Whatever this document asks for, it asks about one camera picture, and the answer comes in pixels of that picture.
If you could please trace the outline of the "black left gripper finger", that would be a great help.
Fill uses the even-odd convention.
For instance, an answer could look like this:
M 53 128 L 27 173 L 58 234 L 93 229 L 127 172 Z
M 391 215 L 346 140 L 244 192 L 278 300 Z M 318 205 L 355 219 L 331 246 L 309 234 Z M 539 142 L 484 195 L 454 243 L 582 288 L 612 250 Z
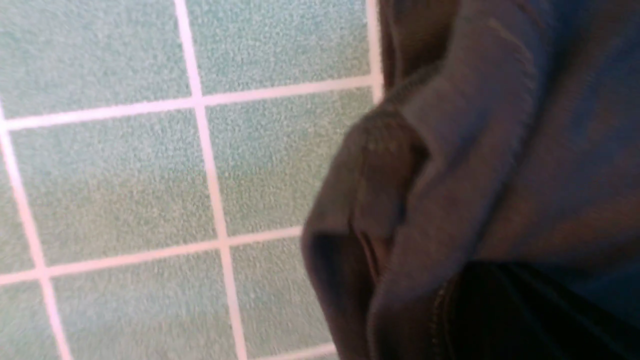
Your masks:
M 475 262 L 439 291 L 435 360 L 637 360 L 639 330 L 533 267 Z

